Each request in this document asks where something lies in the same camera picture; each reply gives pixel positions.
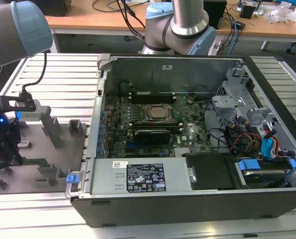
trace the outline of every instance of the desk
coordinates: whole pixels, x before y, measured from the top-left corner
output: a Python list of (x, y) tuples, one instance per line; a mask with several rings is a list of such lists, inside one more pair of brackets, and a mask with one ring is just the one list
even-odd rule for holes
[[(99, 9), (106, 9), (107, 3), (111, 0), (103, 0), (96, 4)], [(227, 8), (238, 0), (228, 0)], [(93, 0), (72, 0), (71, 7), (66, 17), (50, 17), (48, 24), (54, 35), (54, 44), (51, 52), (58, 52), (55, 34), (90, 34), (90, 35), (132, 35), (127, 28), (119, 12), (99, 12), (92, 8)], [(139, 19), (145, 22), (147, 4), (134, 7)], [(232, 9), (229, 13), (236, 19), (246, 24), (241, 39), (254, 41), (280, 41), (296, 42), (296, 22), (269, 24), (265, 16), (253, 16), (251, 19), (239, 18), (239, 12)], [(144, 28), (133, 18), (130, 23), (139, 32), (144, 33)], [(217, 39), (223, 39), (230, 33), (230, 27), (226, 20), (223, 20), (220, 29), (217, 30)]]

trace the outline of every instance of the metal bracket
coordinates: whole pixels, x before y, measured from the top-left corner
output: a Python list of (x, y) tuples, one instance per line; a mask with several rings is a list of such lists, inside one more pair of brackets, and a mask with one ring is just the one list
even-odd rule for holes
[(249, 123), (259, 124), (270, 114), (273, 114), (270, 108), (250, 108), (246, 115)]
[(97, 59), (97, 66), (99, 70), (104, 70), (108, 68), (111, 64), (110, 54), (103, 53), (98, 56)]

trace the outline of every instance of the warning label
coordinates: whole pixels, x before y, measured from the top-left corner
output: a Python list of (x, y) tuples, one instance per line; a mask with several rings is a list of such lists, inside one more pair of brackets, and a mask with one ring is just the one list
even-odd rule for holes
[(128, 164), (127, 191), (129, 193), (166, 191), (163, 164)]

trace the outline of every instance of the blue latch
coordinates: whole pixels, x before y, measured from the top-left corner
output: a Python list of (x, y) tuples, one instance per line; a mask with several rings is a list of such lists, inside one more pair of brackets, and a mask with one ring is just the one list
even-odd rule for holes
[(264, 138), (262, 142), (261, 152), (262, 155), (267, 157), (268, 160), (273, 160), (271, 152), (274, 146), (274, 141), (271, 138)]
[(261, 166), (259, 166), (257, 159), (243, 159), (240, 162), (238, 162), (238, 165), (241, 171), (261, 169)]
[(289, 160), (289, 163), (291, 164), (292, 168), (296, 168), (296, 160), (292, 158)]
[(70, 174), (67, 176), (66, 183), (79, 183), (79, 175)]

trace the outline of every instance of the silver robot arm segment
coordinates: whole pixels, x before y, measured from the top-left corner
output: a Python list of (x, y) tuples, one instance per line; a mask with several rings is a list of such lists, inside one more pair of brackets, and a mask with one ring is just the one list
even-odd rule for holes
[(142, 54), (206, 55), (216, 37), (208, 26), (203, 0), (172, 0), (150, 5), (146, 12)]

